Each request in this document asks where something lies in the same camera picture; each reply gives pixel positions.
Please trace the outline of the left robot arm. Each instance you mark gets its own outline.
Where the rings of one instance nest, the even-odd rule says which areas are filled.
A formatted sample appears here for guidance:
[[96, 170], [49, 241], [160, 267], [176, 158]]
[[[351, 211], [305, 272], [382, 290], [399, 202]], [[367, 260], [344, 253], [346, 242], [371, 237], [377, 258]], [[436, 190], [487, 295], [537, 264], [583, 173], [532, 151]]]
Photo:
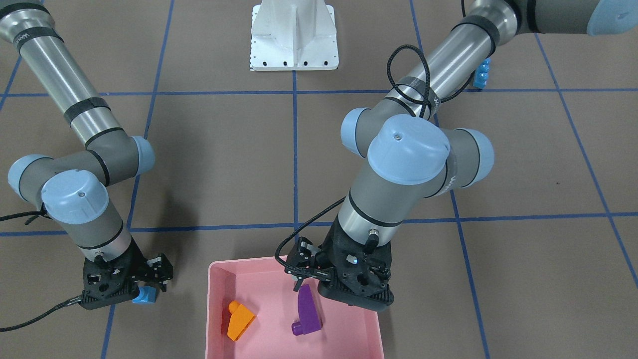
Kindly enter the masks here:
[[475, 0], [421, 67], [395, 81], [374, 107], [357, 108], [341, 126], [344, 147], [365, 159], [324, 242], [301, 237], [285, 260], [295, 280], [318, 280], [325, 298], [372, 311], [394, 301], [391, 239], [422, 198], [481, 181], [494, 164], [488, 138], [470, 129], [440, 129], [429, 120], [458, 96], [495, 50], [526, 33], [620, 34], [637, 25], [635, 0]]

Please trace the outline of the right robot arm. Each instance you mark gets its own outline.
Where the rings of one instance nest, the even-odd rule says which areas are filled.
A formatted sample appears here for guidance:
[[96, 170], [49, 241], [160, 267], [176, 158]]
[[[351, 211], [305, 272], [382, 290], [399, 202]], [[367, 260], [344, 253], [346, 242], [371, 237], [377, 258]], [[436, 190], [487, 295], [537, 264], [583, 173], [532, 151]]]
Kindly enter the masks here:
[[84, 257], [87, 310], [155, 302], [174, 278], [166, 255], [147, 257], [110, 198], [109, 187], [150, 171], [150, 142], [130, 136], [80, 68], [40, 0], [3, 0], [1, 38], [34, 73], [82, 148], [64, 156], [26, 155], [7, 182], [41, 216], [57, 223]]

